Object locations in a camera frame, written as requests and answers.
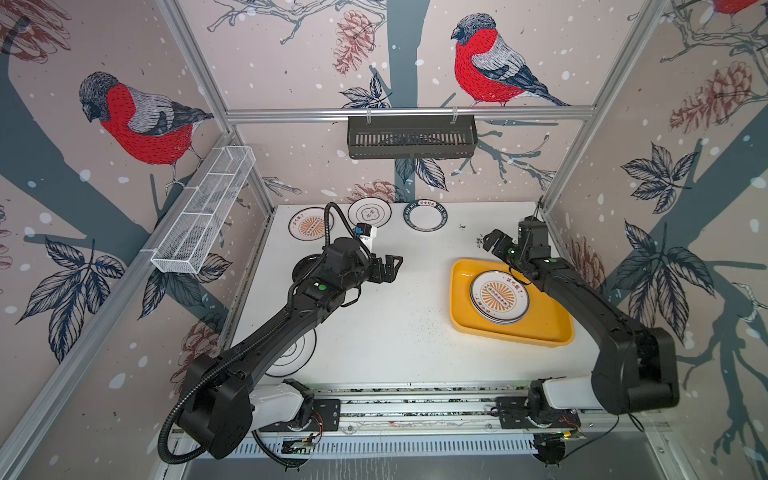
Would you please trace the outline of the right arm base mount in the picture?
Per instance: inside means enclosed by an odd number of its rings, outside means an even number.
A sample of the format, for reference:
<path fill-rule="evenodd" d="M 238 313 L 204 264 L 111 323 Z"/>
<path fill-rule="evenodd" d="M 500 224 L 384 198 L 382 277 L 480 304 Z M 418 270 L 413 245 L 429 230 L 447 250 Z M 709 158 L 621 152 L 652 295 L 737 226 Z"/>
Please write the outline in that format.
<path fill-rule="evenodd" d="M 576 410 L 536 406 L 521 396 L 497 397 L 488 413 L 497 418 L 504 430 L 579 429 Z"/>

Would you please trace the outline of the white plate grey emblem back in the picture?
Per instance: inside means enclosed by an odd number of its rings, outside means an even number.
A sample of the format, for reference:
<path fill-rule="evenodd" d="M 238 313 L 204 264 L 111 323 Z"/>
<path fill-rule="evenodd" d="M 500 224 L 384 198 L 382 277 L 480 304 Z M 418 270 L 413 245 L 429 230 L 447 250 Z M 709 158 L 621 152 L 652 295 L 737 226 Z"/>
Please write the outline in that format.
<path fill-rule="evenodd" d="M 347 218 L 352 224 L 366 223 L 373 227 L 383 227 L 392 217 L 389 203 L 379 198 L 363 198 L 352 203 Z"/>

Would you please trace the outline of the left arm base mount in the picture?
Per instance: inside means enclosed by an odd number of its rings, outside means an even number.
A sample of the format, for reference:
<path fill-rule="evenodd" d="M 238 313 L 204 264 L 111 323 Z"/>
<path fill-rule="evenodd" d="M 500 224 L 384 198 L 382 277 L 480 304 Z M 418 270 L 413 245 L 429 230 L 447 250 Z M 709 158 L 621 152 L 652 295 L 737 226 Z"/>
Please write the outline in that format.
<path fill-rule="evenodd" d="M 260 433 L 319 433 L 336 432 L 339 429 L 341 401 L 339 399 L 315 399 L 310 407 L 302 407 L 297 417 L 288 422 L 276 422 L 259 429 Z"/>

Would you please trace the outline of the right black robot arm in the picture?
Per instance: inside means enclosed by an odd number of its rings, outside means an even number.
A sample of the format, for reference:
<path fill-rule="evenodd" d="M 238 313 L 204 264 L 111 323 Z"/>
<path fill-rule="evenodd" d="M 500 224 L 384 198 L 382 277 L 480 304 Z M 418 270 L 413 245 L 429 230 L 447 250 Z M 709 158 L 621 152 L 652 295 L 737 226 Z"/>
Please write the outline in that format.
<path fill-rule="evenodd" d="M 544 221 L 524 218 L 516 238 L 494 229 L 483 237 L 483 249 L 564 307 L 599 347 L 589 376 L 541 382 L 549 406 L 621 416 L 679 404 L 671 334 L 629 317 L 588 285 L 569 261 L 552 255 Z"/>

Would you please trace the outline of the orange sunburst plate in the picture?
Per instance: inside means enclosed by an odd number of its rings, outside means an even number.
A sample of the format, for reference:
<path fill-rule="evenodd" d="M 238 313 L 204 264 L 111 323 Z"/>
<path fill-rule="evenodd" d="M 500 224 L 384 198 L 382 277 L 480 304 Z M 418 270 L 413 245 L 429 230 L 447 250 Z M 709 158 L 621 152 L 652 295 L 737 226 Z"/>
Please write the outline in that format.
<path fill-rule="evenodd" d="M 325 220 L 324 209 L 308 207 L 293 215 L 288 223 L 289 234 L 299 241 L 322 240 L 335 226 L 335 215 L 329 214 Z"/>
<path fill-rule="evenodd" d="M 519 322 L 530 308 L 525 286 L 508 272 L 486 271 L 470 285 L 470 299 L 477 312 L 497 325 Z"/>

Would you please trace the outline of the yellow plastic bin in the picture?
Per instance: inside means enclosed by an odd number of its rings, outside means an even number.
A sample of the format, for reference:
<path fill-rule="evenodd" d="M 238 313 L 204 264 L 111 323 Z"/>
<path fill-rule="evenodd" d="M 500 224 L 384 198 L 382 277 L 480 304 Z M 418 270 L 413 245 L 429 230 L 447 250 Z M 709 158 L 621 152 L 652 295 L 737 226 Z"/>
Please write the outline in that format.
<path fill-rule="evenodd" d="M 470 285 L 479 274 L 498 270 L 508 272 L 521 282 L 530 296 L 527 314 L 512 325 L 497 325 L 482 317 L 470 299 Z M 557 301 L 542 293 L 521 273 L 504 263 L 477 259 L 459 259 L 451 270 L 449 310 L 454 328 L 462 333 L 497 340 L 556 348 L 574 339 L 573 319 Z"/>

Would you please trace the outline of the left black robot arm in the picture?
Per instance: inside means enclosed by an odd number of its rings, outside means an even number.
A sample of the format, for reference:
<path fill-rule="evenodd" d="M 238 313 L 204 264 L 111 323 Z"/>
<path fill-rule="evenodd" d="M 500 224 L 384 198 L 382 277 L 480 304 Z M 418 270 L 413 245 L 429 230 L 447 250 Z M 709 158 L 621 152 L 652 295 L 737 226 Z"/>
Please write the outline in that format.
<path fill-rule="evenodd" d="M 271 319 L 218 356 L 201 354 L 189 364 L 180 399 L 158 433 L 157 452 L 164 463 L 231 454 L 255 428 L 258 407 L 252 392 L 288 348 L 337 309 L 350 306 L 348 291 L 360 292 L 367 282 L 395 281 L 402 257 L 371 252 L 363 239 L 372 226 L 341 223 L 346 236 L 325 235 L 321 252 L 296 264 L 286 303 Z"/>

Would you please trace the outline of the dark green rim plate back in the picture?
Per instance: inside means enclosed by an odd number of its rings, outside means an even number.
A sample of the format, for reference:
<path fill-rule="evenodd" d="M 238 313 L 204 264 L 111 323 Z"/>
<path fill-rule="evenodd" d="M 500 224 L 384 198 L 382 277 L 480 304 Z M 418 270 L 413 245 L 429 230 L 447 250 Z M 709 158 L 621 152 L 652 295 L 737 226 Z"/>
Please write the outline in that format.
<path fill-rule="evenodd" d="M 442 229 L 447 224 L 448 213 L 439 202 L 418 199 L 405 206 L 403 219 L 411 229 L 422 233 L 430 233 Z"/>

